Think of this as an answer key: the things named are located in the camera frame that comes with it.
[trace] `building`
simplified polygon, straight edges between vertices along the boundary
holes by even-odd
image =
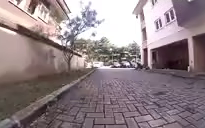
[[[142,63],[205,72],[205,0],[139,0]]]
[[[64,0],[0,0],[0,17],[34,31],[53,34],[70,10]]]

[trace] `curb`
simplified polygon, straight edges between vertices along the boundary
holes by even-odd
[[[180,78],[205,80],[205,75],[200,74],[200,73],[194,73],[194,74],[182,75],[182,74],[176,73],[176,72],[174,72],[174,71],[155,71],[155,70],[146,70],[146,72],[149,72],[149,73],[159,73],[159,74],[164,74],[164,75],[171,75],[171,76],[174,76],[174,77],[180,77]]]
[[[93,69],[79,79],[72,81],[71,83],[61,87],[51,94],[46,95],[40,100],[35,101],[26,108],[16,112],[10,118],[2,120],[0,122],[0,128],[23,128],[23,126],[29,124],[41,114],[43,114],[46,111],[47,107],[53,105],[56,101],[58,101],[67,90],[80,83],[82,80],[86,79],[94,71],[96,71],[96,69]]]

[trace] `column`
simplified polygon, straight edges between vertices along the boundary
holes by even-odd
[[[153,63],[152,63],[152,50],[148,48],[148,66],[150,69],[153,68]]]
[[[144,64],[144,50],[143,50],[143,48],[141,47],[141,49],[140,49],[140,53],[141,53],[141,64]]]
[[[194,51],[194,39],[193,37],[188,38],[188,55],[189,55],[189,67],[190,71],[195,70],[195,51]]]

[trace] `sky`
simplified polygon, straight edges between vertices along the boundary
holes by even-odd
[[[98,13],[99,19],[105,21],[96,29],[80,35],[82,38],[90,38],[90,33],[96,31],[96,37],[91,39],[100,39],[107,37],[111,43],[121,47],[137,42],[141,44],[140,22],[132,14],[138,0],[82,0],[87,4],[92,2],[92,8]],[[71,10],[71,16],[80,12],[80,0],[66,0]]]

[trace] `paved driveway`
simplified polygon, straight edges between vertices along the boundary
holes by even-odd
[[[205,81],[98,69],[31,128],[205,128]]]

